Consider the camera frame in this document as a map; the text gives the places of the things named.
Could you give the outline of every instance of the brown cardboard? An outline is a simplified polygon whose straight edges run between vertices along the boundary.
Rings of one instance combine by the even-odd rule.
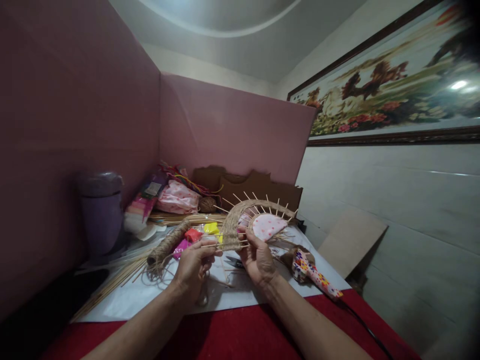
[[[368,212],[349,207],[318,248],[318,253],[345,279],[387,227]]]
[[[192,181],[209,188],[210,191],[217,191],[223,186],[218,194],[232,204],[239,202],[233,194],[241,200],[247,200],[245,191],[251,199],[254,199],[253,193],[260,200],[266,200],[266,195],[268,195],[268,199],[273,203],[280,199],[280,205],[288,204],[288,208],[292,211],[299,208],[303,191],[303,188],[298,186],[272,182],[270,174],[262,174],[253,170],[248,176],[233,175],[216,166],[195,169]],[[232,208],[226,201],[222,203],[222,207],[225,210]]]

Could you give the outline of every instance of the pink partition board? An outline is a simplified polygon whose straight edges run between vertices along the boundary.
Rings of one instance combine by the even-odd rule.
[[[158,162],[160,72],[107,0],[0,3],[0,320],[83,259],[81,170]]]
[[[161,73],[160,158],[193,169],[252,169],[295,184],[315,109]]]

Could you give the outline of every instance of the white paper sheet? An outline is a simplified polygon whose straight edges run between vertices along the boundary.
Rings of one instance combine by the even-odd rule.
[[[316,268],[323,274],[330,283],[337,289],[350,289],[345,280],[330,266],[315,250],[307,237],[297,228],[290,226],[286,232],[292,236],[291,242],[299,244],[307,248],[315,257]],[[285,250],[278,249],[278,255],[285,253]],[[226,256],[238,258],[234,251],[228,251],[223,254],[223,263],[226,270],[232,270],[225,261]],[[178,262],[172,259],[168,269],[174,274],[177,271]],[[303,297],[320,295],[321,291],[313,284],[300,285],[290,275],[285,266],[275,261],[275,265],[281,275],[288,279],[290,285]],[[246,306],[252,306],[265,303],[266,300],[255,289],[249,276],[244,271],[226,271],[222,268],[219,258],[210,269],[210,277],[216,278],[222,282],[226,282],[225,274],[228,277],[228,283],[234,288],[209,280],[207,282],[208,304],[205,307],[195,306],[191,309],[190,314],[206,313],[211,311],[219,311],[224,309],[234,309]],[[110,295],[108,295],[100,304],[98,304],[90,313],[79,319],[79,322],[112,322],[120,320],[129,320],[138,313],[145,305],[164,290],[172,280],[173,276],[168,274],[165,276],[163,283],[151,283],[146,275],[138,278],[134,283],[131,281],[123,287],[117,287]]]

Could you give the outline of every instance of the jute twine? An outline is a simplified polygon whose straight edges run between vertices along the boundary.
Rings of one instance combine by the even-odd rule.
[[[223,232],[222,232],[222,235],[223,235],[222,250],[223,251],[240,249],[240,246],[242,245],[239,242],[239,236],[237,233],[237,228],[239,226],[239,218],[245,212],[245,210],[255,206],[271,208],[272,210],[278,210],[279,213],[284,213],[288,218],[291,218],[295,215],[294,211],[291,211],[284,206],[281,206],[279,204],[276,204],[274,202],[270,202],[267,200],[250,199],[250,200],[239,202],[230,210],[230,212],[225,218],[225,222],[223,223]]]
[[[146,258],[146,273],[150,280],[156,280],[162,277],[165,266],[172,258],[171,252],[180,244],[185,233],[190,229],[190,221],[185,218],[155,247]]]
[[[217,202],[213,197],[202,197],[198,202],[198,210],[203,214],[210,214],[217,211],[214,205],[217,205]]]

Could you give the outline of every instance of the scissors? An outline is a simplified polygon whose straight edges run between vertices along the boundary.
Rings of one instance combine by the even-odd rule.
[[[244,269],[244,265],[242,264],[242,261],[240,259],[237,259],[236,257],[228,256],[228,255],[226,256],[226,258],[228,259],[228,260],[225,260],[227,264],[237,269]]]

